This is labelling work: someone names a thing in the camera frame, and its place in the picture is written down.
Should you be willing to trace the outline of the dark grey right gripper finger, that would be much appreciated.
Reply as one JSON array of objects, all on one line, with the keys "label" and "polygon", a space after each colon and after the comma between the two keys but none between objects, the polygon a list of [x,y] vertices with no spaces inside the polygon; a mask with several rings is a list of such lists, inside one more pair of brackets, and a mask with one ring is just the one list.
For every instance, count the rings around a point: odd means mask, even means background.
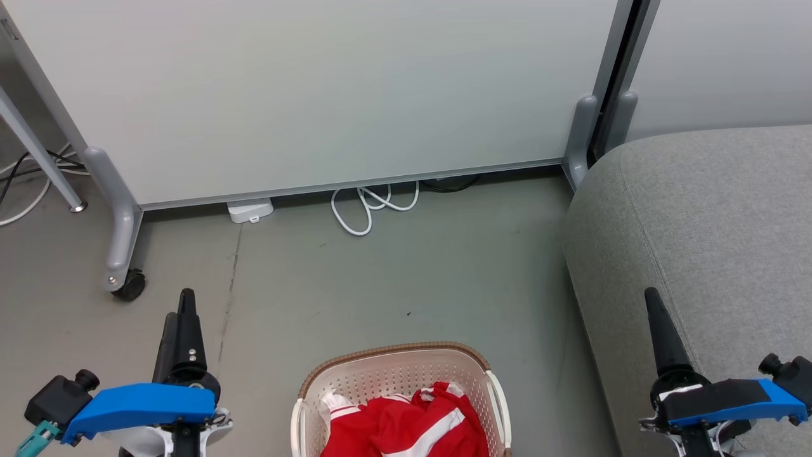
[{"label": "dark grey right gripper finger", "polygon": [[653,358],[655,358],[658,376],[666,375],[671,371],[692,371],[693,367],[683,347],[681,336],[679,336],[658,289],[646,288],[645,301],[650,336],[652,336]]}]

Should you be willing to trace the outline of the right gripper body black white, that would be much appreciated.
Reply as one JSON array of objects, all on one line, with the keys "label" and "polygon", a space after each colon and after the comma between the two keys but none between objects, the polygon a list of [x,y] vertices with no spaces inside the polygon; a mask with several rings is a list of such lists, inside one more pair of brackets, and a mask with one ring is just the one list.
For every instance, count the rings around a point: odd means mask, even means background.
[{"label": "right gripper body black white", "polygon": [[653,416],[639,420],[641,431],[666,437],[679,456],[733,456],[750,420],[711,420],[729,397],[713,393],[713,386],[696,371],[662,374],[650,390]]}]

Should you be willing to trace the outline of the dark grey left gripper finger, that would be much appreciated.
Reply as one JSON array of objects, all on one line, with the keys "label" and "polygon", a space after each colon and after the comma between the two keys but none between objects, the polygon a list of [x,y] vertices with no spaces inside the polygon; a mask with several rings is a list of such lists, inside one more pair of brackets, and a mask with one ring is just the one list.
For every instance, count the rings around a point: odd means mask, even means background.
[{"label": "dark grey left gripper finger", "polygon": [[176,375],[183,381],[203,379],[206,351],[193,289],[181,290],[177,315]]},{"label": "dark grey left gripper finger", "polygon": [[164,321],[162,338],[154,367],[154,382],[173,384],[175,382],[174,365],[176,339],[178,335],[178,314],[169,312]]}]

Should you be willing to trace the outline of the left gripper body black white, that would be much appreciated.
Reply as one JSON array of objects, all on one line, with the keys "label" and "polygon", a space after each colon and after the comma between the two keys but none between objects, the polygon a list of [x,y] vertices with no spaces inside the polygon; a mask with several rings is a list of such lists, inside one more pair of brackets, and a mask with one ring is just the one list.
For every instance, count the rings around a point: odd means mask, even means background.
[{"label": "left gripper body black white", "polygon": [[[166,379],[164,384],[204,388],[214,393],[215,402],[219,401],[221,393],[220,382],[211,373],[204,373],[200,379],[191,381]],[[224,439],[232,428],[233,419],[229,410],[216,407],[214,416],[206,419],[200,425],[199,451],[197,453],[183,452],[182,455],[206,456],[208,447]],[[173,456],[173,453],[179,449],[175,442],[175,429],[174,423],[172,425],[140,426],[104,432],[101,436],[119,445],[119,456]]]}]

